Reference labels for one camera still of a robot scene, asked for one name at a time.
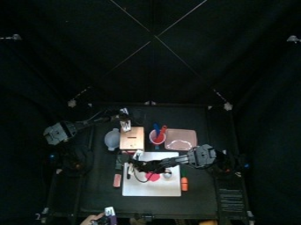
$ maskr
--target black enclosure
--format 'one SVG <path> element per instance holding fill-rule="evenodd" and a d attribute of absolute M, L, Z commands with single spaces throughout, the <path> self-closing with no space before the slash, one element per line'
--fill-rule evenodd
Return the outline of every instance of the black enclosure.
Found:
<path fill-rule="evenodd" d="M 300 12 L 297 0 L 3 0 L 0 223 L 44 209 L 44 129 L 90 103 L 154 102 L 233 105 L 257 223 L 300 224 Z"/>

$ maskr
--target small box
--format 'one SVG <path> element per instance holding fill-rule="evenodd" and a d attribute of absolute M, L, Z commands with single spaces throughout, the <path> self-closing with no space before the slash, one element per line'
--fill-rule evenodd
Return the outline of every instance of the small box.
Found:
<path fill-rule="evenodd" d="M 131 131 L 120 132 L 120 150 L 144 150 L 144 128 L 131 127 Z"/>

